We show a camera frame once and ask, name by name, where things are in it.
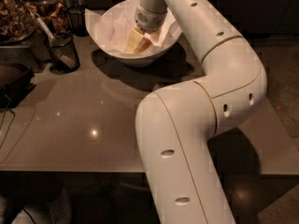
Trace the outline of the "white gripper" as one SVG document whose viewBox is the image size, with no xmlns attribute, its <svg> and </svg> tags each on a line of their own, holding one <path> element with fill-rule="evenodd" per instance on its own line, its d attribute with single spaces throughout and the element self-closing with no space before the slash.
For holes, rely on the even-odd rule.
<svg viewBox="0 0 299 224">
<path fill-rule="evenodd" d="M 135 53 L 136 45 L 144 37 L 143 31 L 150 34 L 149 39 L 152 42 L 158 42 L 161 35 L 161 30 L 159 29 L 164 24 L 166 15 L 167 12 L 154 13 L 147 11 L 141 5 L 137 5 L 135 9 L 135 24 L 138 28 L 134 28 L 130 32 L 124 51 L 130 54 Z"/>
</svg>

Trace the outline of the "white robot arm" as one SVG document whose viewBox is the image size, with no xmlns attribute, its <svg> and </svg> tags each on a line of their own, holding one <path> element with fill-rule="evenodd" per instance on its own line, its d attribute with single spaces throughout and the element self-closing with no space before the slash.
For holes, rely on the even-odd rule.
<svg viewBox="0 0 299 224">
<path fill-rule="evenodd" d="M 267 78 L 247 40 L 207 0 L 141 0 L 136 22 L 158 28 L 171 11 L 204 70 L 148 94 L 135 133 L 161 224 L 235 224 L 207 147 L 257 109 Z"/>
</svg>

